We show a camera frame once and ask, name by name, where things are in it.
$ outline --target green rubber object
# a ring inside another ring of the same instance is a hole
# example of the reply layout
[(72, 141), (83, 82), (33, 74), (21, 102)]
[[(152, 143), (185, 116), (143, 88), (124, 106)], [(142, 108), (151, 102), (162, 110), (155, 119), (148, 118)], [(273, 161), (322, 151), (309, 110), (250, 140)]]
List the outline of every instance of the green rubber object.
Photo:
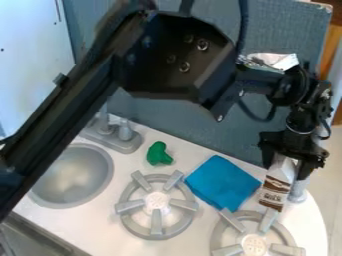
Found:
[(147, 161), (155, 166), (159, 163), (170, 165), (173, 162), (173, 158), (169, 156), (166, 152), (166, 144), (161, 141), (154, 143), (147, 152)]

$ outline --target brown label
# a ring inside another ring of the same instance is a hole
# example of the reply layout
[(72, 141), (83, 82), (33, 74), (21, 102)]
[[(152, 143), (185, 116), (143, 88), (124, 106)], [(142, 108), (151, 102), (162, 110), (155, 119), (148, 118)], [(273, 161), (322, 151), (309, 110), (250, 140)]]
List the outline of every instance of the brown label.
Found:
[(281, 212), (287, 200), (290, 188), (291, 185), (289, 183), (271, 176), (266, 176), (259, 203)]

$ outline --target blue towel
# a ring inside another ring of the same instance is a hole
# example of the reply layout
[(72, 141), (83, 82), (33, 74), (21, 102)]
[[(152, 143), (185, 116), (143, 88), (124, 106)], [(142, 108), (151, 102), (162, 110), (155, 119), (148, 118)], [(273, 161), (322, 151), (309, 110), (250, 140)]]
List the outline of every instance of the blue towel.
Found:
[(192, 192), (218, 210), (235, 212), (260, 187), (261, 182), (220, 156), (213, 156), (185, 183)]

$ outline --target gray wall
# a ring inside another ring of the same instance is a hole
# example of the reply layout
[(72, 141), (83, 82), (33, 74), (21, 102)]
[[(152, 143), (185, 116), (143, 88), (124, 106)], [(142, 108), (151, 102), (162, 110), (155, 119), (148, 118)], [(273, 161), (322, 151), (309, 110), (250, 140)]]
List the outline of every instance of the gray wall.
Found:
[[(65, 0), (66, 15), (76, 60), (80, 60), (96, 35), (96, 24), (115, 0)], [(180, 0), (158, 0), (161, 10), (176, 11)], [(245, 53), (297, 53), (314, 70), (319, 63), (331, 13), (319, 5), (292, 0), (251, 0)], [(214, 23), (227, 36), (239, 34), (238, 0), (197, 0), (192, 14)], [(265, 116), (270, 104), (263, 96), (246, 95), (244, 101)], [(119, 90), (110, 102), (112, 113), (191, 142), (261, 165), (257, 147), (259, 132), (284, 128), (287, 109), (262, 124), (250, 120), (235, 106), (225, 120), (216, 123), (197, 106), (182, 101), (133, 99)]]

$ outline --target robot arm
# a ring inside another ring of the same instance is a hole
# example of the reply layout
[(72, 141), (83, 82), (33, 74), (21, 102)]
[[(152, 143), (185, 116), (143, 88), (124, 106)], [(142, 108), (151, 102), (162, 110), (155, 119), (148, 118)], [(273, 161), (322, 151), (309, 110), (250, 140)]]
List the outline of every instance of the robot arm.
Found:
[(1, 149), (0, 220), (119, 86), (138, 97), (190, 100), (219, 122), (244, 93), (267, 95), (292, 111), (285, 131), (260, 135), (265, 166), (279, 152), (302, 161), (299, 179), (323, 167), (329, 154), (312, 134), (331, 113), (329, 85), (299, 67), (284, 73), (236, 64), (238, 52), (193, 17), (158, 12), (149, 2), (119, 9), (82, 63), (57, 77), (55, 90)]

